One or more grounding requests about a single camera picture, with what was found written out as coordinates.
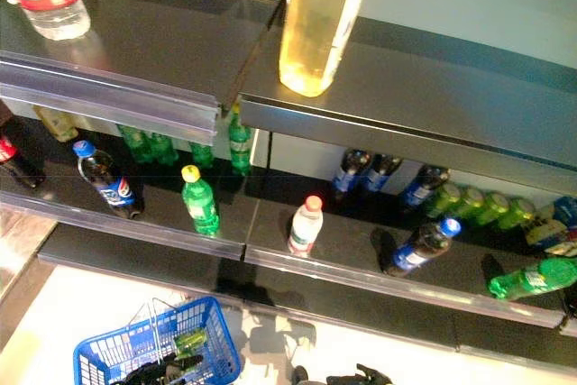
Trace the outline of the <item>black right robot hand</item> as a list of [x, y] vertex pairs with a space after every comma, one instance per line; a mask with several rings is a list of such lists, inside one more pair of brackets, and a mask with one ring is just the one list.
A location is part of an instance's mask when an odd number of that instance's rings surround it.
[[389, 385], [392, 380], [380, 371], [366, 367], [360, 363], [356, 364], [356, 369], [360, 373], [344, 376], [327, 376], [327, 385]]

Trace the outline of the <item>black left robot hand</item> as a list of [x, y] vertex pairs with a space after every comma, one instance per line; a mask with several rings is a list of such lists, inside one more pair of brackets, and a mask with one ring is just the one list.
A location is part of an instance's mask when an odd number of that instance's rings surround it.
[[186, 374], [192, 372], [203, 360], [200, 354], [178, 357], [171, 353], [160, 362], [143, 364], [115, 384], [185, 384]]

